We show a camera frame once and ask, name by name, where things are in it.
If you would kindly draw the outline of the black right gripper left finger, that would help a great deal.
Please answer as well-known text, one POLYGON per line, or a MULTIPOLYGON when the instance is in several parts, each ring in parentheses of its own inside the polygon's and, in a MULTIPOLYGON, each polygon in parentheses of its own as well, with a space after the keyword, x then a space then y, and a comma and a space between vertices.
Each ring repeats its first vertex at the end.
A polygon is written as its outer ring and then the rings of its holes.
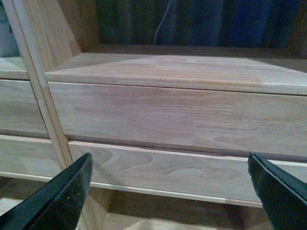
POLYGON ((26 200, 0 217, 2 230, 74 230, 93 173, 91 153, 82 155, 26 200))

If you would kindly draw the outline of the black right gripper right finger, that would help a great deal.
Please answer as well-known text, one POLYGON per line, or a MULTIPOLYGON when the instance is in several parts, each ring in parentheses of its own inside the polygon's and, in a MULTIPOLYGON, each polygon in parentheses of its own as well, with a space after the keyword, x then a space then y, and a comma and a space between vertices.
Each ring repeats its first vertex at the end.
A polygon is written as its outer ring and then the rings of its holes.
POLYGON ((257 197, 274 230, 307 228, 307 184, 250 153, 248 172, 257 197))

